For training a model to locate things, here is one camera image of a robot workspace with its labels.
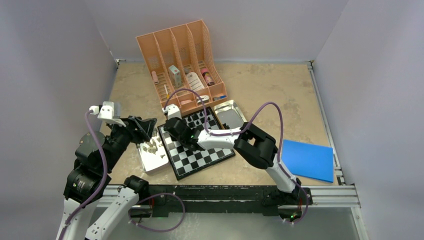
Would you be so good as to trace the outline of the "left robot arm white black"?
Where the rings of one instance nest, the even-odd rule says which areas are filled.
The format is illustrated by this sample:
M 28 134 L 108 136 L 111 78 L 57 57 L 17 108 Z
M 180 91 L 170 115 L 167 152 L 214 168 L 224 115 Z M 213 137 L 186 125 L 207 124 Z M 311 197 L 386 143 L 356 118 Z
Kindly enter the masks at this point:
M 105 214 L 91 223 L 91 219 L 105 188 L 111 181 L 110 173 L 130 144 L 151 140 L 156 118 L 139 116 L 120 118 L 108 122 L 108 135 L 89 127 L 75 151 L 74 168 L 66 178 L 64 208 L 56 239 L 102 240 L 117 225 L 124 209 L 131 204 L 142 205 L 149 199 L 148 182 L 130 176 L 124 182 L 123 193 L 117 203 L 108 207 Z

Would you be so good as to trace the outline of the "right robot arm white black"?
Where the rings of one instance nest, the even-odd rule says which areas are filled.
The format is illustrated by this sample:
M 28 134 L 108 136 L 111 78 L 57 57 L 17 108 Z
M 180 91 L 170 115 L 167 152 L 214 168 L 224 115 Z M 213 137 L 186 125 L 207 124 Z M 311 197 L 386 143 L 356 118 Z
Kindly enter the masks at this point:
M 234 150 L 251 166 L 267 172 L 284 202 L 292 204 L 301 198 L 305 205 L 312 202 L 301 181 L 282 161 L 282 144 L 253 123 L 245 122 L 233 129 L 191 128 L 183 119 L 173 117 L 165 122 L 164 130 L 191 151 Z

